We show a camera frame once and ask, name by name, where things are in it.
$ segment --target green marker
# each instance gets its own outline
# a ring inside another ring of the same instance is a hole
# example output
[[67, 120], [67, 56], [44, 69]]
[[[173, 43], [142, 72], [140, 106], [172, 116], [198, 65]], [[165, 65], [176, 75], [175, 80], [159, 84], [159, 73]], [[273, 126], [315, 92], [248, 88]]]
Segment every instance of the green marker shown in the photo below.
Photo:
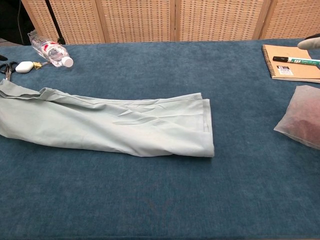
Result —
[[320, 60], [316, 60], [316, 59], [307, 59], [307, 58], [290, 57], [290, 56], [274, 56], [272, 60], [277, 62], [320, 66]]

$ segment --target wicker panel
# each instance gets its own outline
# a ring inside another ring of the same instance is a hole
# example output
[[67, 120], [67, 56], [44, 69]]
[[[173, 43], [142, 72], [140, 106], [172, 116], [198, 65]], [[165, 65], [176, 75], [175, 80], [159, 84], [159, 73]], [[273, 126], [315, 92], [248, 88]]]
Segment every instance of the wicker panel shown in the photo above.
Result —
[[51, 0], [67, 44], [105, 43], [95, 0]]
[[278, 0], [274, 4], [262, 39], [304, 38], [320, 33], [320, 0]]
[[264, 6], [264, 0], [179, 1], [180, 41], [250, 40]]
[[22, 0], [22, 3], [37, 33], [52, 40], [57, 40], [59, 36], [45, 0]]
[[173, 40], [174, 0], [97, 0], [97, 4], [109, 42]]

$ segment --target gray glove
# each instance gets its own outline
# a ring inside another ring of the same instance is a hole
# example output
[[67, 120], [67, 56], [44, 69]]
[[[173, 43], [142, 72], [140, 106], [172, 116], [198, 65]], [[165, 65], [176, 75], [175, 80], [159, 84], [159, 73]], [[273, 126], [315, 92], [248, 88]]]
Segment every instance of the gray glove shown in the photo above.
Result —
[[320, 33], [308, 36], [305, 40], [299, 42], [298, 48], [304, 50], [320, 49]]

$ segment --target notebook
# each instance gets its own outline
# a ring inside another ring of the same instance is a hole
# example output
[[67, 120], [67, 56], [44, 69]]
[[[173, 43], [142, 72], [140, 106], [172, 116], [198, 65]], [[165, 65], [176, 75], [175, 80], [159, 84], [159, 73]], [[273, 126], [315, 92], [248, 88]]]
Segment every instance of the notebook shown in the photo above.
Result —
[[317, 66], [273, 61], [274, 56], [311, 59], [307, 50], [296, 46], [264, 44], [262, 52], [272, 79], [320, 83], [320, 69]]

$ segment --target fabric fold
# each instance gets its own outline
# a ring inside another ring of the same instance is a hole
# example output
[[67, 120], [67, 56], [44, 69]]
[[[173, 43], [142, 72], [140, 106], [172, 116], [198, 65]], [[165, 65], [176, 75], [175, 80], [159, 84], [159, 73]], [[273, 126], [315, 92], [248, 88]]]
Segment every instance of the fabric fold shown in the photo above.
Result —
[[0, 134], [36, 144], [139, 157], [213, 157], [210, 101], [194, 93], [112, 100], [0, 82]]

